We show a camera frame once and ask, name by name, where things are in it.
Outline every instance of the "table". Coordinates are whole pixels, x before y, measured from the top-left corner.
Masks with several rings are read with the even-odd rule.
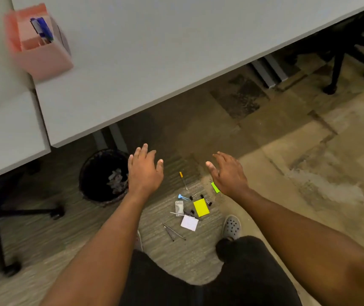
[[[60,147],[364,10],[364,0],[44,2],[75,64],[36,90]]]
[[[10,6],[0,0],[0,175],[50,152],[29,77],[6,50],[2,19]]]

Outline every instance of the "person's right arm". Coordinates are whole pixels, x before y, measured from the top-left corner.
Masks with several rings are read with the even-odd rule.
[[[295,279],[324,306],[364,305],[364,248],[351,238],[250,189],[238,160],[214,155],[215,185],[241,205]]]

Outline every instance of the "person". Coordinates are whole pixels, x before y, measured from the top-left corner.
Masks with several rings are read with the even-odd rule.
[[[301,305],[297,291],[264,243],[240,236],[230,216],[216,253],[224,262],[212,282],[194,286],[135,250],[138,222],[161,184],[164,162],[148,145],[129,157],[129,192],[97,234],[57,278],[42,306]],[[364,248],[252,190],[238,160],[218,152],[206,162],[215,185],[253,218],[295,279],[321,305],[364,305]]]

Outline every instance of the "yellow sticky note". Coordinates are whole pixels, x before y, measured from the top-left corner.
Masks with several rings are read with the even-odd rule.
[[[216,191],[216,193],[219,193],[220,190],[216,187],[215,183],[212,182],[213,189]]]
[[[210,211],[207,208],[205,199],[200,199],[198,201],[195,201],[195,202],[193,202],[193,205],[195,206],[197,215],[199,217],[210,214]]]

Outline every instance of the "pink pen holder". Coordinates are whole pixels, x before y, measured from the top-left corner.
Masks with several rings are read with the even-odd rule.
[[[31,18],[40,17],[53,34],[50,43],[45,43],[30,22]],[[73,67],[66,37],[48,14],[45,4],[11,11],[5,15],[4,24],[12,58],[34,79],[48,79]]]

